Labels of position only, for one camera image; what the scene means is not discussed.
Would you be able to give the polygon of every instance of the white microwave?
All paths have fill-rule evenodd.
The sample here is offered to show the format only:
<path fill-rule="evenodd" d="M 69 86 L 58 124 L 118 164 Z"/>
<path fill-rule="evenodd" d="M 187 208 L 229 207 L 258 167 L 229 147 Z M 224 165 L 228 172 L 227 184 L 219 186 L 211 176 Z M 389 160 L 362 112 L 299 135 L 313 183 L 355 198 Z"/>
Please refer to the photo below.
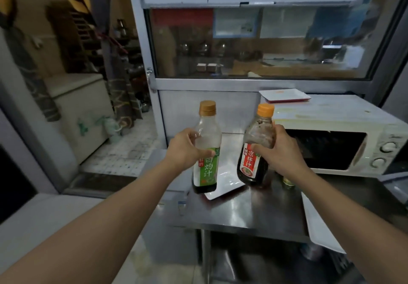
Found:
<path fill-rule="evenodd" d="M 408 124 L 355 95 L 276 103 L 273 119 L 296 138 L 316 173 L 381 175 L 408 140 Z"/>

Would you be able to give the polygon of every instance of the microwave window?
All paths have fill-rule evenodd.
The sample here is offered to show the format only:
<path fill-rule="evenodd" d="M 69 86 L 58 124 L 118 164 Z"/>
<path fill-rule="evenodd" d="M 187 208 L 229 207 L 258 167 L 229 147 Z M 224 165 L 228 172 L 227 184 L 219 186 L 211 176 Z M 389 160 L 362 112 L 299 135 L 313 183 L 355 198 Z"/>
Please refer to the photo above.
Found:
<path fill-rule="evenodd" d="M 310 168 L 347 170 L 366 133 L 287 129 Z"/>

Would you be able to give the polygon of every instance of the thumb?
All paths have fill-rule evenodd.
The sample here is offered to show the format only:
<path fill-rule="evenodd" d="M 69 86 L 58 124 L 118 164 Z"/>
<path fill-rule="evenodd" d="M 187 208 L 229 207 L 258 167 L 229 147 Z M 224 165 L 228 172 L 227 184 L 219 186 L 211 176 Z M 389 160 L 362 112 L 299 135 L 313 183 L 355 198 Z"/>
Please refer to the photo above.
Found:
<path fill-rule="evenodd" d="M 211 158 L 215 156 L 214 150 L 197 149 L 200 158 Z"/>
<path fill-rule="evenodd" d="M 259 154 L 260 156 L 262 156 L 263 158 L 267 158 L 268 157 L 268 153 L 271 151 L 271 149 L 268 149 L 262 145 L 259 145 L 257 143 L 254 143 L 251 145 L 251 150 L 253 152 L 255 152 L 256 154 Z"/>

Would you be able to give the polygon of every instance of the bottle label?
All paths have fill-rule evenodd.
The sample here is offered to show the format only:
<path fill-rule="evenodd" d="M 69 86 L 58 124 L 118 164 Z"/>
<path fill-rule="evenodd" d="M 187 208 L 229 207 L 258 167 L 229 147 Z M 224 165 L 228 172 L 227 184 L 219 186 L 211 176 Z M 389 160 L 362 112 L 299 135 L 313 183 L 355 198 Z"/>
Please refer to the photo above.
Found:
<path fill-rule="evenodd" d="M 215 156 L 213 158 L 201 158 L 198 160 L 198 167 L 200 168 L 200 186 L 217 183 L 220 148 L 208 148 L 208 150 L 214 150 Z"/>
<path fill-rule="evenodd" d="M 242 150 L 242 159 L 239 169 L 242 173 L 251 179 L 255 179 L 256 172 L 258 171 L 258 164 L 260 156 L 255 154 L 251 150 L 250 143 L 244 143 L 244 149 Z"/>

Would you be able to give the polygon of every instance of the forearm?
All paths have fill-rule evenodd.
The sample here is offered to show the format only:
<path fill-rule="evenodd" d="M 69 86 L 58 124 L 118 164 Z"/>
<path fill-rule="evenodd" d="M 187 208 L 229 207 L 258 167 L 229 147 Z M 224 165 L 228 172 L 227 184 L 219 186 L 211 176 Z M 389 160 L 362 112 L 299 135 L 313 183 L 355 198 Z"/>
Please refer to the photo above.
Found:
<path fill-rule="evenodd" d="M 170 182 L 166 160 L 72 221 L 0 276 L 2 283 L 111 283 Z"/>
<path fill-rule="evenodd" d="M 307 169 L 294 180 L 369 283 L 408 278 L 408 236 Z"/>

